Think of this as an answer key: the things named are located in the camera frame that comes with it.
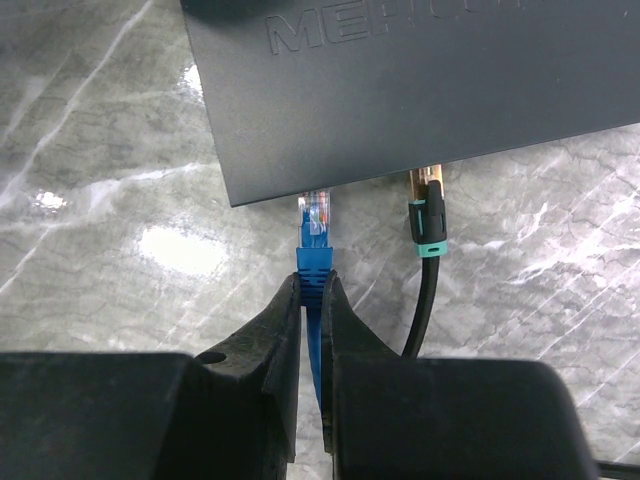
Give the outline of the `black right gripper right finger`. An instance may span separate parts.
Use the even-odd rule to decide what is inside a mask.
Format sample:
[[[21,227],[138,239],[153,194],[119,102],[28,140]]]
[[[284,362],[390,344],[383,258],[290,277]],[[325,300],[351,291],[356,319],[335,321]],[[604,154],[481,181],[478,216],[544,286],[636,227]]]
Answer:
[[[323,294],[321,408],[337,479],[594,479],[571,395],[527,360],[408,358]]]

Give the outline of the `black network switch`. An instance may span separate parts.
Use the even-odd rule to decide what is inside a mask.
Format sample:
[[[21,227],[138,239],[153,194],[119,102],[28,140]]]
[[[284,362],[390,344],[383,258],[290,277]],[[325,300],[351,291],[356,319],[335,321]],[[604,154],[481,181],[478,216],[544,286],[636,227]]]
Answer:
[[[185,1],[241,206],[634,124],[635,1]]]

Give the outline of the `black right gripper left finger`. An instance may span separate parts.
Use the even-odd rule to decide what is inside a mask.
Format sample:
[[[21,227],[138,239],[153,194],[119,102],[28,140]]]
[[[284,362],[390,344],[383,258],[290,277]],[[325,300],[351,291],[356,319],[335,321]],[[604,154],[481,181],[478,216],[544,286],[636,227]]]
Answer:
[[[5,479],[282,479],[295,457],[301,292],[197,356],[5,352]]]

